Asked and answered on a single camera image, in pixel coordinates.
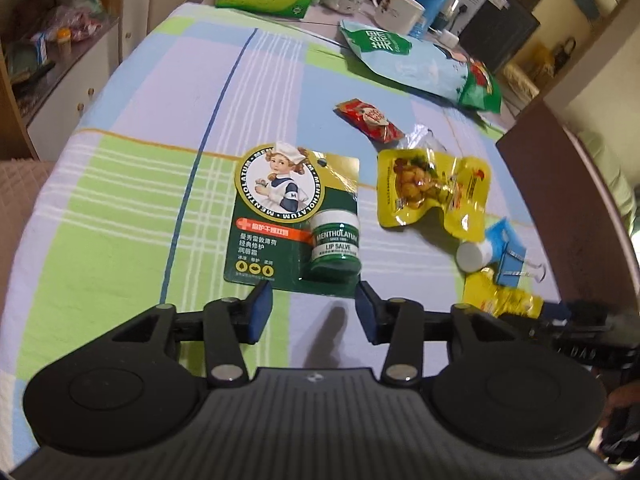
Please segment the blue binder clip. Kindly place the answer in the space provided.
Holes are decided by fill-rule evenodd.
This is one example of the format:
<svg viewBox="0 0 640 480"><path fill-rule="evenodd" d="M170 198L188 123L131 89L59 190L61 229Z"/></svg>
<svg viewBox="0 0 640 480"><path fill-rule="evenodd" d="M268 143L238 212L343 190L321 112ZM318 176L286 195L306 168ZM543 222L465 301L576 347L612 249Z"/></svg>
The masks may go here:
<svg viewBox="0 0 640 480"><path fill-rule="evenodd" d="M506 242L498 260L494 283L498 286L518 288L521 278L532 278L541 283L547 276L544 263L530 261L526 248L517 242Z"/></svg>

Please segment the yellow foil snack pouch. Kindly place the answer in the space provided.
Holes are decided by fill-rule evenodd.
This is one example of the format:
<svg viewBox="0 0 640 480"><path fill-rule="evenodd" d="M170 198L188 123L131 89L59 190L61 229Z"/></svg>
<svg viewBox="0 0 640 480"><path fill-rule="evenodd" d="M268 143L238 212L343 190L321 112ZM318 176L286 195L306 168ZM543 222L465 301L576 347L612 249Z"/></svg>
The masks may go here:
<svg viewBox="0 0 640 480"><path fill-rule="evenodd" d="M494 271L490 269L483 269L466 276L463 302L495 318L503 314L539 318L544 305L544 300L526 290L496 284Z"/></svg>

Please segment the blue cream tube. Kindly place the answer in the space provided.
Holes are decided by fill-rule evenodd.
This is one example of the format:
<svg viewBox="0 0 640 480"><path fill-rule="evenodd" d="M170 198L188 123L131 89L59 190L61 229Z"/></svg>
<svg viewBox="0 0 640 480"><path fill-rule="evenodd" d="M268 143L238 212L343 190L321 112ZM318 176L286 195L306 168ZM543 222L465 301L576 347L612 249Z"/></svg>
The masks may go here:
<svg viewBox="0 0 640 480"><path fill-rule="evenodd" d="M456 252L456 263L463 272L474 273L499 263L508 252L524 257L526 248L510 221L502 218L486 229L484 240L462 242Z"/></svg>

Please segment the green lip salve card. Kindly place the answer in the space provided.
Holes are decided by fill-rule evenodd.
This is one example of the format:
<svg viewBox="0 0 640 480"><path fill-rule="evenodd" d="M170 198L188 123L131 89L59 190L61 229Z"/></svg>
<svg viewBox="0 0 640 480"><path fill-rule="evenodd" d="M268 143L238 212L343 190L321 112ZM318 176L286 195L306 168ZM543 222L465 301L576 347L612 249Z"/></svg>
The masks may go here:
<svg viewBox="0 0 640 480"><path fill-rule="evenodd" d="M224 279L352 298L361 272L359 160L276 141L234 174Z"/></svg>

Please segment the yellow chestnut snack pouch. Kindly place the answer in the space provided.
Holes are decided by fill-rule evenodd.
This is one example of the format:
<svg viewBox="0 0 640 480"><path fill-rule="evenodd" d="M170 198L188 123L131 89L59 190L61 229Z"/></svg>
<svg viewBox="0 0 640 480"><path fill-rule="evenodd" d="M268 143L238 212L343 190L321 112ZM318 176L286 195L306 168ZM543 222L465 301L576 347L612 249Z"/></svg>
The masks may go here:
<svg viewBox="0 0 640 480"><path fill-rule="evenodd" d="M431 209L458 240L485 237L491 169L474 156L454 157L431 148L378 153L378 223L385 229L411 226Z"/></svg>

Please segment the red white candy packet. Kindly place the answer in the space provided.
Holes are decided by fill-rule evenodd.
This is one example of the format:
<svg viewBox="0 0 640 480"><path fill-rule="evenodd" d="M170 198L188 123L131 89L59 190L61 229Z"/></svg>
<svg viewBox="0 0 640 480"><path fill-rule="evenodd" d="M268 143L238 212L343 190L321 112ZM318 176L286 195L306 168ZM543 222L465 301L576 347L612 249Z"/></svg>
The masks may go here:
<svg viewBox="0 0 640 480"><path fill-rule="evenodd" d="M352 99L337 104L335 109L372 141L389 144L404 137L404 133L372 104Z"/></svg>

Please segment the brown cardboard box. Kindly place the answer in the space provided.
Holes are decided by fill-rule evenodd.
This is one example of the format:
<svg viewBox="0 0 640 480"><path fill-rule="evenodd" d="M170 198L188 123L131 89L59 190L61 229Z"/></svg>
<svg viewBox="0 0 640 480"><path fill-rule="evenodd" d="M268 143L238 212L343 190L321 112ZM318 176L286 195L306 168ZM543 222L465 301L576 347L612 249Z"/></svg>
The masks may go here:
<svg viewBox="0 0 640 480"><path fill-rule="evenodd" d="M497 142L564 300L639 312L639 265L598 168L542 101Z"/></svg>

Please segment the plaid tablecloth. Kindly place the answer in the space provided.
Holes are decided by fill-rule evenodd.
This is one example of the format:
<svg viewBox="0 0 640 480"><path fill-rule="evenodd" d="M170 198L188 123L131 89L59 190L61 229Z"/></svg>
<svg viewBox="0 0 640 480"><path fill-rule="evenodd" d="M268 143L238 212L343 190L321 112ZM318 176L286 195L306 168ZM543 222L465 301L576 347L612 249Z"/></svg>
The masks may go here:
<svg viewBox="0 0 640 480"><path fill-rule="evenodd" d="M498 132L378 78L335 41L266 18L187 3L122 63L82 115L13 258L1 319L1 466L35 451L22 410L32 376L160 301L200 308L245 287L224 279L236 163L282 140L359 160L362 275L430 310L462 297L457 243L436 211L387 231L376 220L375 146L334 108L360 99L402 130L491 166L487 218L509 219L547 256L498 153Z"/></svg>

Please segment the green snack bag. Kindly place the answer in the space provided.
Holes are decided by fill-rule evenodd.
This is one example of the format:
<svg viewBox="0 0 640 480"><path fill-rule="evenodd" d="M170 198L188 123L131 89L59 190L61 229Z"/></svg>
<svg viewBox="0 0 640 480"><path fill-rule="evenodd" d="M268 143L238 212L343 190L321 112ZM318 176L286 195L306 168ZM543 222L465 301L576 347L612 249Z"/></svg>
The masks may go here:
<svg viewBox="0 0 640 480"><path fill-rule="evenodd" d="M499 114L502 92L495 76L484 63L470 58L468 76L458 97L458 104L470 110Z"/></svg>

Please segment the light blue snack bag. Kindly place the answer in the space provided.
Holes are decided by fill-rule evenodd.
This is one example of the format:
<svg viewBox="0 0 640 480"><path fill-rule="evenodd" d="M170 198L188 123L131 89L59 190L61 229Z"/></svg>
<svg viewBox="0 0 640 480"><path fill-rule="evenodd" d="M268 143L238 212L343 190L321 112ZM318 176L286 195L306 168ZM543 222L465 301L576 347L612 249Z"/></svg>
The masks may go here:
<svg viewBox="0 0 640 480"><path fill-rule="evenodd" d="M347 20L340 21L340 32L356 57L378 76L450 102L462 97L468 63L440 44Z"/></svg>

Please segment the black cabinet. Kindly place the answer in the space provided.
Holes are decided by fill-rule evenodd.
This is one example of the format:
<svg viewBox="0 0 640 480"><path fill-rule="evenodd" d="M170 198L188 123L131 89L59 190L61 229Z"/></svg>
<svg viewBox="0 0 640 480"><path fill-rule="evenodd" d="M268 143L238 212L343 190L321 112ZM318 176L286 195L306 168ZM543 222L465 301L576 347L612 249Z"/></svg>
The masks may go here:
<svg viewBox="0 0 640 480"><path fill-rule="evenodd" d="M463 50L491 73L510 61L540 26L520 0L464 0L469 6L458 33Z"/></svg>

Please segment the white mug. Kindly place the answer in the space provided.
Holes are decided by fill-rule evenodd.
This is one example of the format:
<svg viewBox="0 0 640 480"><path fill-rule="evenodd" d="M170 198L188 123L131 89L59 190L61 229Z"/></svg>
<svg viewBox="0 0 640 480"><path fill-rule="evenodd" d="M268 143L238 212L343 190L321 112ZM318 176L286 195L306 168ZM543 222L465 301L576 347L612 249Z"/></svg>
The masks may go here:
<svg viewBox="0 0 640 480"><path fill-rule="evenodd" d="M424 13L416 0L372 0L373 21L378 27L398 35L408 35Z"/></svg>

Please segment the wooden shelf cabinet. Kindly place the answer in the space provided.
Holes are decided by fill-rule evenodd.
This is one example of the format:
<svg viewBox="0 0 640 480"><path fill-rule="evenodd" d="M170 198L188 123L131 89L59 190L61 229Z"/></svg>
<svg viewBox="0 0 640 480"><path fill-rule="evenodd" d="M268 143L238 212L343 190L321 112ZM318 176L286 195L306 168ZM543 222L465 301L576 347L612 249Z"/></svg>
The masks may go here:
<svg viewBox="0 0 640 480"><path fill-rule="evenodd" d="M60 156L149 29L151 0L1 0L1 156Z"/></svg>

